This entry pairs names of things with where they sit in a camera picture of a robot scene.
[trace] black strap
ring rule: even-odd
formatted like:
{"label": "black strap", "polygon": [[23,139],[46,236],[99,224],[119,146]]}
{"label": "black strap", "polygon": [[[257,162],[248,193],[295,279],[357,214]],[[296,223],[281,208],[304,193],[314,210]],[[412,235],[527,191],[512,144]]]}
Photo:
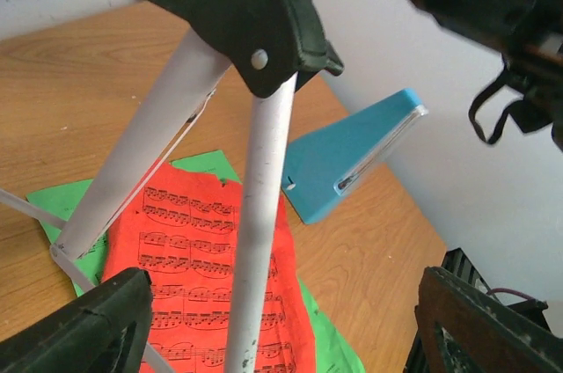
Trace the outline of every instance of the black strap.
{"label": "black strap", "polygon": [[479,95],[473,100],[471,107],[469,108],[469,121],[473,125],[473,129],[475,130],[475,134],[483,143],[487,144],[495,144],[499,141],[502,135],[502,130],[504,129],[504,124],[507,122],[507,118],[510,115],[511,106],[512,104],[508,105],[504,111],[502,111],[502,115],[497,121],[496,125],[494,126],[494,131],[491,136],[487,139],[485,138],[485,133],[483,132],[483,128],[481,124],[475,119],[477,115],[477,111],[483,106],[485,102],[487,102],[498,90],[504,87],[508,81],[509,72],[507,69],[504,69],[499,76],[488,85],[484,91],[479,93]]}
{"label": "black strap", "polygon": [[507,69],[504,69],[496,80],[490,83],[490,85],[488,85],[486,89],[482,91],[475,100],[473,100],[472,106],[469,109],[469,120],[473,125],[473,129],[475,129],[475,133],[483,143],[495,144],[499,141],[509,116],[512,117],[516,125],[520,128],[520,131],[524,134],[538,131],[539,129],[552,123],[550,114],[541,107],[535,105],[531,99],[527,99],[527,95],[525,95],[523,99],[515,100],[504,108],[501,117],[494,126],[493,133],[489,138],[485,138],[483,128],[475,119],[477,111],[498,90],[508,83],[511,75],[512,74]]}

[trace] black plastic clip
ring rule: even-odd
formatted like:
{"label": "black plastic clip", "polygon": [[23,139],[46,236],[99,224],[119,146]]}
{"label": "black plastic clip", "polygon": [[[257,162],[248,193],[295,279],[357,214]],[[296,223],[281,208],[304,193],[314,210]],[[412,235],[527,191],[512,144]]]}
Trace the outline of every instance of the black plastic clip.
{"label": "black plastic clip", "polygon": [[260,98],[298,72],[297,87],[344,66],[325,37],[312,0],[148,0],[183,18],[237,67]]}

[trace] green paper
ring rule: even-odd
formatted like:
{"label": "green paper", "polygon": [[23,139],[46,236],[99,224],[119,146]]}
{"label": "green paper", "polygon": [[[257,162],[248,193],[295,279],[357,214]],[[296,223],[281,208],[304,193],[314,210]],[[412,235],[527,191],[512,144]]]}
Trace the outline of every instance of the green paper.
{"label": "green paper", "polygon": [[[172,166],[190,172],[214,173],[220,180],[230,179],[240,182],[237,173],[221,150],[175,160]],[[62,186],[52,186],[30,193],[27,195],[27,200],[53,215],[68,220],[90,184],[91,179],[87,179]],[[49,241],[53,243],[60,231],[46,223],[41,223],[41,226]],[[104,234],[90,252],[77,260],[76,264],[83,274],[98,285],[104,271],[106,256],[107,242]],[[315,334],[317,373],[365,373],[362,362],[354,350],[336,330],[330,319],[318,309],[317,302],[309,290],[302,282],[299,282],[299,285]],[[81,296],[82,290],[76,284],[74,287],[77,296]]]}
{"label": "green paper", "polygon": [[301,296],[315,334],[317,373],[365,373],[362,361],[334,327],[305,284],[299,281]]}

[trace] blue plastic object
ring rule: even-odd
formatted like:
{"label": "blue plastic object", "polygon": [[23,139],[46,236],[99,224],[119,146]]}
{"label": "blue plastic object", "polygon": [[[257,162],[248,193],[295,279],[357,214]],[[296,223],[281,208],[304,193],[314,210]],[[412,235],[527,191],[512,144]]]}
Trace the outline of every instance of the blue plastic object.
{"label": "blue plastic object", "polygon": [[303,222],[328,216],[427,113],[405,89],[290,143],[281,187]]}

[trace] white wall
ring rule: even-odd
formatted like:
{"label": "white wall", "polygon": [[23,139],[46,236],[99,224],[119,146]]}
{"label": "white wall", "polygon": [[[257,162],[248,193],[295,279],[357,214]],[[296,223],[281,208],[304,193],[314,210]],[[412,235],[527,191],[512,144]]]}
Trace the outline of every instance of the white wall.
{"label": "white wall", "polygon": [[[494,286],[563,300],[563,154],[549,130],[522,136],[511,121],[488,148],[467,119],[500,57],[444,32],[407,0],[315,2],[346,64],[329,81],[350,110],[404,87],[428,106],[389,162],[448,247],[463,247]],[[486,127],[513,96],[483,110]]]}

